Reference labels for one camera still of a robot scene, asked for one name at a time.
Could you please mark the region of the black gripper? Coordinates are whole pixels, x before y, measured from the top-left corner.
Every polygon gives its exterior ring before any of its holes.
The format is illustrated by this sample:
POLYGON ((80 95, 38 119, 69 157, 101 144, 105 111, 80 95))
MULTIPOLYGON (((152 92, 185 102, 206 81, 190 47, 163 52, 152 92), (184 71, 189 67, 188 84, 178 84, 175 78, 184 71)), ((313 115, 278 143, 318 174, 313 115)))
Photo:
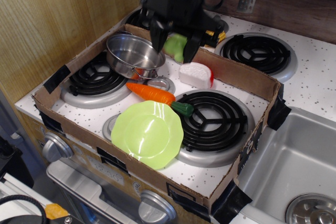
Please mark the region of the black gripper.
POLYGON ((142 14, 150 20, 153 48, 160 52, 170 32, 187 37, 184 63, 190 63, 200 46, 216 44, 224 31, 219 17, 211 18, 203 10, 204 0, 141 0, 142 14), (214 32, 211 38, 206 31, 214 32))

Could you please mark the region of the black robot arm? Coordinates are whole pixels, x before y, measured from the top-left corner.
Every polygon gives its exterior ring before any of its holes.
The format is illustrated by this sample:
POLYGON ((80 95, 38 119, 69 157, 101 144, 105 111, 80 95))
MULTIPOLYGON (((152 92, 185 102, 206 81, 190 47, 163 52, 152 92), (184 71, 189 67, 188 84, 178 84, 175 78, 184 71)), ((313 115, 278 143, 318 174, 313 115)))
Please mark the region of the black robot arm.
POLYGON ((193 60, 199 47, 216 47, 224 22, 203 10, 204 0, 141 0, 140 20, 149 24, 153 48, 160 52, 169 33, 187 38, 184 62, 193 60))

